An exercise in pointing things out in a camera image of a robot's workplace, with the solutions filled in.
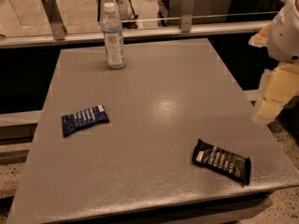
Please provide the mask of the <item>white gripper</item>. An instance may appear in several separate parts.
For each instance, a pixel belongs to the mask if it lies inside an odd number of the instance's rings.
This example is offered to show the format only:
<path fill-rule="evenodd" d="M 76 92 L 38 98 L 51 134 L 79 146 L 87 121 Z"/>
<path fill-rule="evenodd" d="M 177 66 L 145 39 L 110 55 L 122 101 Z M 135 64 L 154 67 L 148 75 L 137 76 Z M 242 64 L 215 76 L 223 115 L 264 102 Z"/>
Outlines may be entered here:
<path fill-rule="evenodd" d="M 259 85 L 259 97 L 252 120 L 269 124 L 284 106 L 299 92 L 299 0 L 288 0 L 279 13 L 249 44 L 267 47 L 271 58 L 279 63 L 274 70 L 265 69 Z"/>

